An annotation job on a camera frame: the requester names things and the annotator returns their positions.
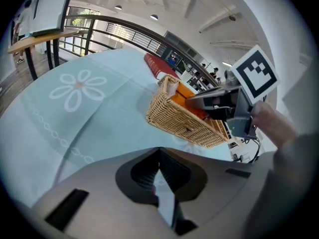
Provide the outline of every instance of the table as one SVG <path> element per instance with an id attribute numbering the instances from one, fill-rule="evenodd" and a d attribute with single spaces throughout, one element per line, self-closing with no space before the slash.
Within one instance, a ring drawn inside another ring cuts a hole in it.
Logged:
<path id="1" fill-rule="evenodd" d="M 157 82 L 132 48 L 74 59 L 30 84 L 0 118 L 0 173 L 9 194 L 32 207 L 92 162 L 156 146 L 232 161 L 227 143 L 207 149 L 147 123 Z"/>
<path id="2" fill-rule="evenodd" d="M 26 60 L 27 60 L 28 66 L 29 66 L 29 70 L 30 70 L 30 73 L 31 73 L 33 80 L 35 81 L 38 77 L 37 77 L 35 69 L 34 69 L 34 64 L 33 64 L 32 57 L 31 57 L 30 47 L 32 47 L 36 44 L 39 44 L 39 43 L 46 42 L 46 51 L 47 51 L 49 69 L 52 70 L 53 64 L 52 64 L 52 58 L 51 58 L 51 43 L 50 43 L 50 41 L 53 40 L 54 65 L 55 65 L 55 67 L 57 67 L 60 64 L 59 63 L 59 38 L 65 37 L 65 36 L 70 36 L 72 34 L 76 34 L 77 32 L 78 32 L 78 30 L 75 30 L 75 29 L 65 29 L 63 32 L 50 33 L 50 34 L 45 34 L 45 35 L 41 35 L 38 37 L 30 36 L 30 37 L 27 37 L 23 40 L 20 40 L 20 41 L 16 42 L 14 45 L 12 45 L 9 48 L 8 53 L 12 54 L 12 53 L 19 52 L 21 50 L 25 51 L 25 56 L 26 56 Z"/>

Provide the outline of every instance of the human hand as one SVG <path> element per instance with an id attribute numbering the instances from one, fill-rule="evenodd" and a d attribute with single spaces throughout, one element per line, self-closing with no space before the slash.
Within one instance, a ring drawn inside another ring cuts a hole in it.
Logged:
<path id="1" fill-rule="evenodd" d="M 297 138 L 298 133 L 290 121 L 265 102 L 258 101 L 252 111 L 253 124 L 257 126 L 277 148 Z"/>

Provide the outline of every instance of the basket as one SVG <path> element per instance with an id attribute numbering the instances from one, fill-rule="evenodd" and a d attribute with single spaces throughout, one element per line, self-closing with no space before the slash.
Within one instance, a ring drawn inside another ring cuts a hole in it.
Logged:
<path id="1" fill-rule="evenodd" d="M 146 113 L 149 124 L 174 134 L 194 144 L 211 148 L 228 141 L 225 127 L 220 120 L 199 117 L 172 101 L 167 96 L 168 83 L 180 82 L 172 75 L 159 80 L 159 89 Z"/>

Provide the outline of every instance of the ar tag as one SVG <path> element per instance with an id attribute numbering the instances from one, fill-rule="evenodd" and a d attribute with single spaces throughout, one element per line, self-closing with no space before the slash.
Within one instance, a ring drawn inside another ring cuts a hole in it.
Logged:
<path id="1" fill-rule="evenodd" d="M 243 86 L 252 105 L 280 83 L 274 66 L 258 45 L 239 59 L 231 71 Z"/>

